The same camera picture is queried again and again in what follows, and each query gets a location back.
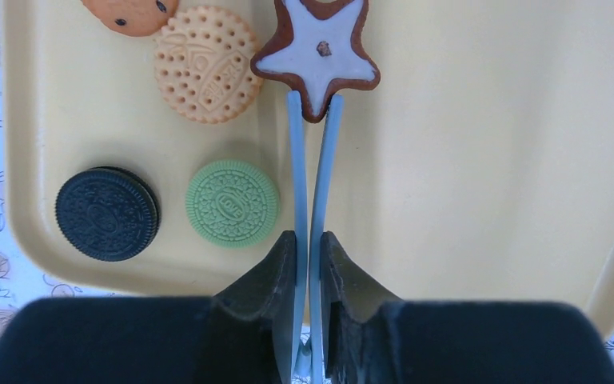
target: tray rim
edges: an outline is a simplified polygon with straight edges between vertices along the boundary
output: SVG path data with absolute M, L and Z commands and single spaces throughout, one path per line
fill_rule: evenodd
M 24 65 L 22 63 L 13 62 L 13 57 L 15 57 L 15 55 L 11 54 L 9 48 L 13 44 L 16 44 L 15 42 L 18 40 L 19 42 L 26 42 L 27 33 L 23 33 L 16 27 L 17 23 L 9 22 L 9 20 L 12 18 L 27 17 L 26 15 L 19 14 L 16 11 L 18 6 L 28 7 L 26 3 L 27 2 L 8 2 L 7 0 L 0 0 L 0 43 L 3 92 L 2 108 L 3 121 L 5 124 L 6 175 L 11 174 L 11 171 L 17 168 L 16 164 L 20 162 L 20 159 L 16 159 L 15 156 L 12 155 L 12 148 L 16 145 L 15 143 L 17 139 L 17 131 L 15 127 L 18 124 L 16 120 L 17 118 L 21 117 L 16 116 L 16 112 L 14 110 L 16 109 L 16 106 L 18 107 L 18 110 L 22 110 L 22 104 L 24 102 L 29 103 L 26 101 L 27 97 L 25 94 L 18 94 L 18 92 L 14 92 L 14 88 L 11 86 L 11 84 L 14 82 L 13 79 L 17 77 L 16 72 L 18 71 L 18 66 L 20 66 L 20 70 L 23 70 L 22 68 Z M 29 118 L 35 120 L 35 116 L 32 116 L 32 114 L 35 112 L 33 112 L 32 109 L 29 109 L 29 111 Z M 41 270 L 51 273 L 52 275 L 62 278 L 68 282 L 73 282 L 84 286 L 92 286 L 103 290 L 112 290 L 125 294 L 144 294 L 130 288 L 126 289 L 125 286 L 121 287 L 120 285 L 97 284 L 95 282 L 80 281 L 79 279 L 75 279 L 74 276 L 66 275 L 64 271 L 56 270 L 54 267 L 51 268 L 50 265 L 46 264 L 43 258 L 31 256 L 33 253 L 32 247 L 20 229 L 19 221 L 15 219 L 18 216 L 18 209 L 16 208 L 15 204 L 7 203 L 8 201 L 11 201 L 13 196 L 15 196 L 14 185 L 16 183 L 12 182 L 12 180 L 14 180 L 14 178 L 9 178 L 9 182 L 6 184 L 6 221 L 18 247 L 33 264 L 35 264 Z M 602 266 L 602 271 L 596 280 L 596 284 L 588 296 L 588 300 L 584 304 L 584 307 L 581 308 L 590 318 L 604 339 L 610 337 L 614 332 L 614 310 L 606 310 L 607 307 L 614 308 L 614 242 L 612 250 L 606 257 L 605 263 Z

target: gingerbread star cookie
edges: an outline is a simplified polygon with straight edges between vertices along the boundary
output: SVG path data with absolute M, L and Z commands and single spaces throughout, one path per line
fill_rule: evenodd
M 274 0 L 278 27 L 251 60 L 261 78 L 300 92 L 303 117 L 321 121 L 341 89 L 372 90 L 380 71 L 361 44 L 369 0 Z
M 107 28 L 126 36 L 149 36 L 175 14 L 179 0 L 82 0 Z

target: white icing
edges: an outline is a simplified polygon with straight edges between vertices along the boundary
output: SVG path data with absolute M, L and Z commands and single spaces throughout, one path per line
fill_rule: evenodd
M 312 115 L 321 111 L 328 85 L 336 78 L 372 81 L 375 68 L 352 49 L 352 32 L 364 0 L 354 0 L 327 20 L 315 18 L 300 0 L 284 0 L 293 24 L 293 41 L 264 57 L 256 67 L 267 73 L 296 74 L 305 82 Z M 317 51 L 327 42 L 330 56 Z

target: blue tongs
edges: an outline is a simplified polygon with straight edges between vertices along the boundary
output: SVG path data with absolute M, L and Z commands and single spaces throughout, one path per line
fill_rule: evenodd
M 312 205 L 312 225 L 307 230 L 307 175 L 305 171 L 305 133 L 303 129 L 300 93 L 290 91 L 286 96 L 289 117 L 291 162 L 293 164 L 293 189 L 295 193 L 295 233 L 297 238 L 297 276 L 293 312 L 293 366 L 292 372 L 300 375 L 311 366 L 311 382 L 319 384 L 323 379 L 323 345 L 321 338 L 321 279 L 320 240 L 324 233 L 326 205 L 333 174 L 337 136 L 345 100 L 335 94 L 329 104 L 321 142 L 321 155 L 317 171 L 317 184 Z M 305 310 L 307 272 L 309 271 L 309 322 L 311 336 L 306 345 L 300 339 Z

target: star-shaped cookie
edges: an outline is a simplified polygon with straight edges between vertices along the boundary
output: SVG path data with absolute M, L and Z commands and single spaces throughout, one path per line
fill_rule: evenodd
M 303 117 L 321 121 L 341 89 L 372 90 L 380 71 L 361 44 L 369 0 L 274 0 L 277 31 L 251 70 L 300 92 Z

